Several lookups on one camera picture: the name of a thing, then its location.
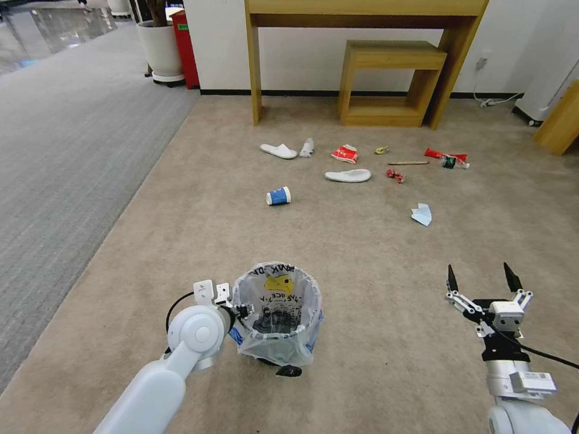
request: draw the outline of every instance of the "wooden stool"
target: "wooden stool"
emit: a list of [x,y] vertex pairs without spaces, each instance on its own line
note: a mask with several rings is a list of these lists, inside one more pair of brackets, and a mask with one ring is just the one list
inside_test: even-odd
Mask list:
[[[446,53],[426,41],[349,40],[338,99],[344,125],[419,127]],[[415,69],[404,96],[350,96],[356,68]]]

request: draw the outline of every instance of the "yellow cartoon print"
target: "yellow cartoon print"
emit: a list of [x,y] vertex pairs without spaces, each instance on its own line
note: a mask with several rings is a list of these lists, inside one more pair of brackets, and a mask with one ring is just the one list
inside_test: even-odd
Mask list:
[[289,295],[294,289],[294,281],[290,279],[289,274],[282,274],[279,277],[268,276],[264,288],[268,291],[284,292]]

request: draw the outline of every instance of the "red bin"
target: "red bin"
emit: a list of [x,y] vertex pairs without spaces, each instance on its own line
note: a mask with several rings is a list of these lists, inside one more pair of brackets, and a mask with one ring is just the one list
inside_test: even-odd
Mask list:
[[193,46],[191,45],[191,35],[189,34],[189,25],[185,11],[175,12],[171,15],[175,37],[177,38],[177,48],[179,57],[183,66],[183,75],[187,89],[199,88],[199,75],[197,74],[197,65],[193,55]]

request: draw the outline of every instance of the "white wall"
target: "white wall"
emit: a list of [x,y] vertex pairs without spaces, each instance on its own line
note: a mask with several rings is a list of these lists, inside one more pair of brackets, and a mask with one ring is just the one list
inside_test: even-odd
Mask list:
[[[523,92],[531,76],[531,35],[550,3],[563,0],[490,0],[455,86],[456,92]],[[249,89],[243,0],[184,0],[202,89]],[[263,89],[337,90],[347,39],[424,39],[440,30],[261,28]],[[478,74],[475,64],[491,51]],[[363,71],[357,90],[407,90],[408,71]]]

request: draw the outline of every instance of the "white plant pot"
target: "white plant pot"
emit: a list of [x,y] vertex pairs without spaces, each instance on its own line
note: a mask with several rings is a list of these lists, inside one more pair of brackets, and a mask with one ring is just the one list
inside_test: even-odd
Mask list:
[[163,83],[184,80],[173,26],[153,27],[153,21],[145,21],[137,24],[137,29],[153,70],[153,80]]
[[112,16],[127,16],[131,15],[128,0],[107,0],[110,7],[110,14]]

